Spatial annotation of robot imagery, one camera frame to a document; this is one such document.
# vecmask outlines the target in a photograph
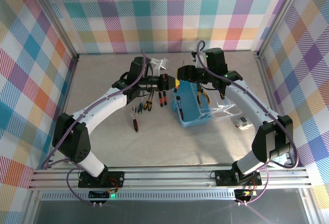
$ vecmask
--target red-handled screwdriver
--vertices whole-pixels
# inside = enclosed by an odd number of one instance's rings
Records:
[[[160,107],[163,107],[161,92],[159,92]]]
[[[167,104],[167,96],[166,96],[166,92],[163,92],[163,101],[164,101],[164,105]]]

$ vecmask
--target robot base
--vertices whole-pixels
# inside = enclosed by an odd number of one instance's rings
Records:
[[[259,172],[253,172],[243,178],[239,178],[234,170],[216,170],[216,186],[253,186],[262,185],[262,179]]]
[[[124,172],[120,171],[105,171],[98,178],[87,172],[81,172],[78,188],[122,188],[123,182]]]

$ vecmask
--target cable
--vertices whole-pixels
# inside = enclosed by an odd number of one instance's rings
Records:
[[[211,171],[211,172],[210,172],[210,175],[209,175],[209,177],[210,177],[212,180],[214,180],[214,181],[220,181],[220,180],[222,180],[222,179],[215,179],[215,178],[211,177],[211,175],[212,175],[213,172],[215,172],[215,170]]]
[[[244,93],[246,93],[248,96],[250,96],[250,98],[264,111],[264,113],[267,115],[267,116],[269,116],[271,119],[273,119],[274,120],[274,122],[279,126],[279,128],[284,132],[284,134],[287,136],[287,138],[288,138],[288,140],[290,141],[290,143],[291,143],[291,145],[292,145],[292,147],[293,147],[293,150],[294,150],[294,154],[295,154],[295,157],[296,157],[296,159],[295,159],[295,162],[294,162],[294,164],[292,165],[292,166],[286,166],[286,165],[281,165],[281,164],[279,164],[279,163],[277,163],[276,161],[270,161],[270,162],[272,162],[272,163],[274,163],[274,164],[276,164],[276,165],[279,165],[279,166],[281,166],[281,167],[283,167],[283,168],[285,168],[285,169],[294,169],[295,167],[297,167],[297,165],[298,165],[298,163],[299,163],[299,155],[298,155],[298,152],[297,152],[297,148],[296,148],[296,146],[295,146],[295,144],[294,144],[294,140],[293,140],[293,138],[292,138],[292,136],[291,136],[291,134],[287,131],[287,129],[277,120],[277,118],[275,118],[268,110],[267,110],[267,108],[266,107],[264,107],[258,100],[257,100],[257,98],[256,97],[254,97],[253,96],[253,94],[251,94],[248,90],[246,90],[244,87],[242,87],[240,84],[238,84],[238,83],[236,83],[236,82],[234,82],[234,81],[232,81],[232,80],[230,80],[230,79],[227,79],[227,78],[224,78],[224,77],[222,77],[222,76],[219,76],[219,75],[217,75],[217,74],[215,74],[215,73],[213,73],[212,71],[210,71],[205,65],[204,65],[204,63],[202,62],[202,60],[201,60],[201,57],[200,57],[200,51],[202,50],[202,49],[204,49],[204,47],[205,47],[205,45],[206,45],[206,43],[205,43],[205,41],[203,41],[203,40],[200,40],[198,43],[197,43],[197,46],[196,46],[196,52],[197,52],[197,58],[198,58],[198,60],[199,60],[199,62],[200,62],[200,64],[202,65],[202,67],[204,68],[204,70],[207,72],[207,73],[209,73],[210,75],[213,75],[214,77],[216,77],[216,78],[218,78],[218,79],[220,79],[220,80],[223,80],[223,81],[226,81],[226,82],[228,82],[228,83],[230,83],[230,84],[232,84],[232,85],[234,85],[234,86],[236,86],[236,87],[238,87],[239,89],[241,89]]]
[[[58,148],[62,145],[62,143],[64,142],[65,138],[67,137],[67,135],[72,131],[72,129],[74,128],[74,126],[90,111],[92,110],[94,107],[96,107],[98,104],[102,103],[103,101],[105,100],[108,100],[109,98],[112,98],[118,94],[121,94],[123,93],[124,91],[130,89],[131,87],[133,87],[135,84],[138,83],[138,81],[142,78],[144,72],[145,72],[145,67],[146,67],[146,59],[147,59],[147,56],[145,55],[144,51],[142,51],[142,54],[143,54],[143,67],[142,67],[142,71],[140,72],[139,76],[137,77],[137,79],[132,83],[130,84],[129,86],[127,86],[126,88],[123,88],[115,93],[112,93],[98,101],[96,101],[95,103],[93,103],[92,105],[90,105],[73,123],[72,125],[67,129],[67,131],[64,133],[64,135],[62,136],[62,138],[60,139],[60,141],[56,144],[56,146],[54,147],[54,149],[49,153],[49,155],[47,156],[47,158],[44,160],[44,162],[42,163],[41,167],[42,169],[47,169],[50,167],[50,165],[55,165],[59,162],[63,162],[62,160],[61,161],[57,161],[57,162],[54,162],[52,164],[47,164],[50,160],[50,157],[55,154],[55,152],[58,150]]]
[[[266,189],[268,187],[268,183],[269,183],[269,171],[267,169],[261,169],[260,171],[266,171],[266,173],[267,173],[267,181],[266,181],[266,184],[264,186],[264,189],[262,190],[262,192],[256,198],[254,198],[253,200],[248,201],[247,203],[252,203],[252,202],[255,202],[256,200],[258,200],[264,194],[264,192],[266,191]]]
[[[69,184],[69,182],[68,182],[68,177],[70,176],[70,174],[71,174],[72,171],[74,171],[74,170],[79,170],[79,169],[78,169],[78,168],[76,168],[76,169],[71,169],[71,170],[68,172],[68,174],[66,175],[66,184],[67,184],[68,189],[72,192],[72,194],[73,194],[77,199],[79,199],[80,201],[82,201],[82,202],[84,202],[84,203],[86,203],[86,204],[88,204],[88,205],[93,206],[93,204],[92,204],[90,201],[87,201],[87,200],[82,199],[77,193],[75,193],[75,192],[73,191],[72,187],[70,186],[70,184]]]
[[[252,190],[255,190],[255,188],[256,188],[256,182],[255,182],[255,180],[254,180],[253,178],[250,178],[250,180],[251,180],[252,183],[253,183],[253,188],[252,188]]]

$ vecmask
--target plaid wallpaper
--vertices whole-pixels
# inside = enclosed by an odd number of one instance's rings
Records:
[[[301,162],[329,221],[329,0],[295,0],[264,64],[280,113],[294,120]]]
[[[17,223],[72,60],[37,0],[0,0],[0,223]]]
[[[132,53],[250,49],[279,0],[50,1],[78,52]]]
[[[280,11],[280,8],[281,8],[283,2],[284,2],[284,0],[279,0],[278,1],[278,3],[275,6],[275,8],[274,8],[274,10],[273,10],[273,12],[272,12],[269,20],[267,21],[266,27],[265,27],[262,35],[261,35],[260,40],[258,42],[254,42],[254,43],[257,43],[257,46],[255,47],[255,49],[252,48],[251,50],[255,50],[257,52],[259,51],[259,49],[261,48],[261,46],[262,46],[262,44],[263,44],[263,42],[264,42],[264,40],[265,40],[265,38],[267,36],[267,33],[268,33],[269,29],[271,28],[271,26],[272,26],[272,24],[273,24],[273,22],[274,22],[274,20],[275,20],[275,18],[277,16],[278,12]]]

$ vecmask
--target wire cutter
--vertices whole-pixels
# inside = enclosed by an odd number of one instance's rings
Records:
[[[202,89],[201,84],[197,84],[197,102],[200,104],[200,106],[202,106],[202,102],[200,98],[201,94],[205,96],[205,98],[207,99],[207,103],[209,105],[210,104],[209,96],[207,95],[207,93],[204,92],[204,89]]]

